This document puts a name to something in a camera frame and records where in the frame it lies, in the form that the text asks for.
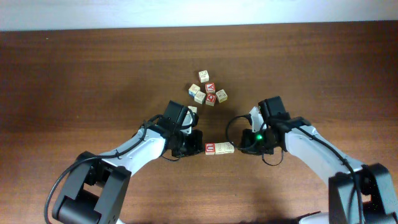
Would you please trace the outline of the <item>red letter U block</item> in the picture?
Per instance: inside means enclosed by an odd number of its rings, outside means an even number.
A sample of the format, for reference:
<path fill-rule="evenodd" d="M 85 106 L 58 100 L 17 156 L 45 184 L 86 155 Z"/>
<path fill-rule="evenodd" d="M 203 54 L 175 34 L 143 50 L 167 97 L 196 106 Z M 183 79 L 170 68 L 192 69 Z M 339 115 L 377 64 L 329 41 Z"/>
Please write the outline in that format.
<path fill-rule="evenodd" d="M 206 143 L 205 144 L 205 154 L 208 155 L 215 155 L 215 143 Z"/>

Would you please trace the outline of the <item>wooden letter X block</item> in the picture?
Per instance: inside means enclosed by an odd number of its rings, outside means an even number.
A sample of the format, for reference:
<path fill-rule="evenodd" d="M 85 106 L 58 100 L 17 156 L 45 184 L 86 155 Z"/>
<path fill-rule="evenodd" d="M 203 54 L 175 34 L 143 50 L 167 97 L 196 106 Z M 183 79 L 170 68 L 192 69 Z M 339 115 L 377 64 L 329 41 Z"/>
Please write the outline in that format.
<path fill-rule="evenodd" d="M 225 153 L 233 153 L 234 146 L 230 142 L 225 142 L 224 143 L 224 151 L 225 151 Z"/>

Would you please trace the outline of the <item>wooden block green side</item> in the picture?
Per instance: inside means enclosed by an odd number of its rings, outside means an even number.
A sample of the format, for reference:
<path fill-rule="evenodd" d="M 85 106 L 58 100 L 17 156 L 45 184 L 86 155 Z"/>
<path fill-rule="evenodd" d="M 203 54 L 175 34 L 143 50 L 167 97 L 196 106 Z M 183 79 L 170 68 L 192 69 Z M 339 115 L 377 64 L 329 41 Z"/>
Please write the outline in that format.
<path fill-rule="evenodd" d="M 224 154 L 225 152 L 224 143 L 215 143 L 215 154 Z"/>

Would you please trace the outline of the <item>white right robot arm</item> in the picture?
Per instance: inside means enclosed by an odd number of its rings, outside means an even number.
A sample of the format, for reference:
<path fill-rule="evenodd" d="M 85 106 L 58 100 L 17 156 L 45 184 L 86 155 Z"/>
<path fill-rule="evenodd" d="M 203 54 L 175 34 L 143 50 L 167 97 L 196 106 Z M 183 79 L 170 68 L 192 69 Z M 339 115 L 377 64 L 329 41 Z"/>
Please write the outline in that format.
<path fill-rule="evenodd" d="M 299 158 L 328 187 L 328 211 L 302 215 L 296 223 L 397 223 L 397 195 L 388 169 L 366 165 L 323 138 L 303 117 L 263 117 L 254 107 L 245 118 L 241 151 L 263 156 L 274 148 Z"/>

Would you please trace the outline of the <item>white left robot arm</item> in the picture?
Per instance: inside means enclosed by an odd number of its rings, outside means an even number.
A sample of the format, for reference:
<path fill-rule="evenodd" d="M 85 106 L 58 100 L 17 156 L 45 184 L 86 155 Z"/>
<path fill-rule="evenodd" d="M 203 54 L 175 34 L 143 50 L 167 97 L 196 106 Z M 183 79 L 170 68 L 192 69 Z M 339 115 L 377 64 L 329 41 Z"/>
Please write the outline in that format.
<path fill-rule="evenodd" d="M 100 155 L 81 153 L 54 183 L 54 188 L 64 185 L 53 207 L 45 204 L 45 221 L 120 223 L 129 181 L 139 169 L 168 149 L 174 162 L 203 152 L 203 133 L 194 128 L 197 122 L 196 116 L 178 124 L 157 115 L 116 149 Z"/>

